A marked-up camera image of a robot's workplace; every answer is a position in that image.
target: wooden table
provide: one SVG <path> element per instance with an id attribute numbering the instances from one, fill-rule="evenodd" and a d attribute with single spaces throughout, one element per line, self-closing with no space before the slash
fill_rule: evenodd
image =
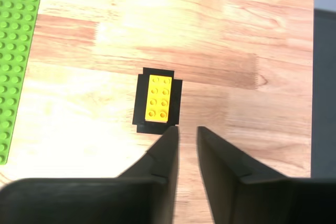
<path id="1" fill-rule="evenodd" d="M 142 67 L 183 79 L 175 223 L 212 223 L 204 125 L 309 176 L 313 0 L 41 0 L 8 164 L 26 177 L 113 177 L 158 138 L 131 124 Z"/>

